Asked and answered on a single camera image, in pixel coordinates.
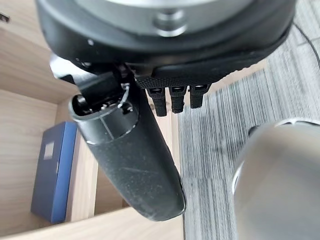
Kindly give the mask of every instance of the gray carpet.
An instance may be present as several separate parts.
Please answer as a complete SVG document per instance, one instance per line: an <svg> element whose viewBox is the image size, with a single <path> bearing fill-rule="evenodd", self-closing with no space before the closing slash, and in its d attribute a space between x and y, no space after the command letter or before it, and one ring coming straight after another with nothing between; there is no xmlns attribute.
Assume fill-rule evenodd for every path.
<svg viewBox="0 0 320 240"><path fill-rule="evenodd" d="M320 0L301 0L295 21L320 52ZM293 28L268 67L204 98L178 117L186 240L235 240L231 196L235 159L255 125L291 117L320 120L320 70Z"/></svg>

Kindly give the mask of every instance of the black cable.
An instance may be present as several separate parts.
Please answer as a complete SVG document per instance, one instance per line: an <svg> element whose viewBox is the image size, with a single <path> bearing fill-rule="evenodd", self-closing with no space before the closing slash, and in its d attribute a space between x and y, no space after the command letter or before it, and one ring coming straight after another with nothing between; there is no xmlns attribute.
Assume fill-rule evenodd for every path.
<svg viewBox="0 0 320 240"><path fill-rule="evenodd" d="M316 47L315 47L314 43L310 40L310 38L305 34L305 32L301 29L301 27L298 24L293 22L293 25L296 27L296 29L298 29L298 31L305 38L307 43L311 46L311 48L312 48L312 50L313 50L313 52L315 54L316 60L318 62L319 69L320 69L320 57L319 57L318 51L316 50Z"/></svg>

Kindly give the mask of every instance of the wooden panel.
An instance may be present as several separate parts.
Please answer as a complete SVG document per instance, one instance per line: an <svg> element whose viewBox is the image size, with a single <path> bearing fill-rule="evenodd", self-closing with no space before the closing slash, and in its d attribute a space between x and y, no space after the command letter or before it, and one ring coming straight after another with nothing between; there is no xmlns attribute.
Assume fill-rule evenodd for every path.
<svg viewBox="0 0 320 240"><path fill-rule="evenodd" d="M131 207L87 220L64 223L6 240L183 240L182 217L154 222Z"/></svg>
<svg viewBox="0 0 320 240"><path fill-rule="evenodd" d="M56 124L72 121L68 111L69 101L70 98L67 98L58 105ZM73 152L66 222L80 221L94 216L97 176L98 162L78 131Z"/></svg>
<svg viewBox="0 0 320 240"><path fill-rule="evenodd" d="M47 226L30 213L43 131L55 123L52 103L0 90L0 236Z"/></svg>
<svg viewBox="0 0 320 240"><path fill-rule="evenodd" d="M56 109L56 116L55 116L55 124L59 124L61 122L72 122L73 120L70 117L68 105L71 100L71 97L60 102Z"/></svg>
<svg viewBox="0 0 320 240"><path fill-rule="evenodd" d="M0 0L0 11L10 17L0 27L25 40L48 48L38 22L35 0Z"/></svg>
<svg viewBox="0 0 320 240"><path fill-rule="evenodd" d="M0 89L56 104L76 93L74 85L53 77L50 54L15 34L2 33Z"/></svg>

